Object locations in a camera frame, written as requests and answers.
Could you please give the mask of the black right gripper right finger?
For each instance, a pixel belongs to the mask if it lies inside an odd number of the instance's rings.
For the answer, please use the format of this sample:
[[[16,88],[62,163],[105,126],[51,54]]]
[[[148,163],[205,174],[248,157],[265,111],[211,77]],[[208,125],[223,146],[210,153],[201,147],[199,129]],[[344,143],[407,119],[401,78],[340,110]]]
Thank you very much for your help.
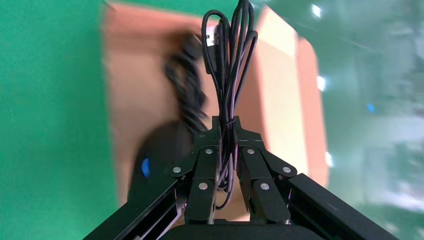
[[[234,118],[237,176],[253,233],[266,240],[392,240],[394,236],[291,164]]]

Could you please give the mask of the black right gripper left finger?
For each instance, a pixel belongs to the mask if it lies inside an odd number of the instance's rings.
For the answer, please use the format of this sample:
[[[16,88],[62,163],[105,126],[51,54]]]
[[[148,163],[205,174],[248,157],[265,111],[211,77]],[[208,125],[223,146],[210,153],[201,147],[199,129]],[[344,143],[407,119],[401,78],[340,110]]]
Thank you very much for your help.
[[[220,122],[194,138],[176,123],[155,130],[138,151],[127,202],[92,230],[88,240],[188,240],[214,223]]]

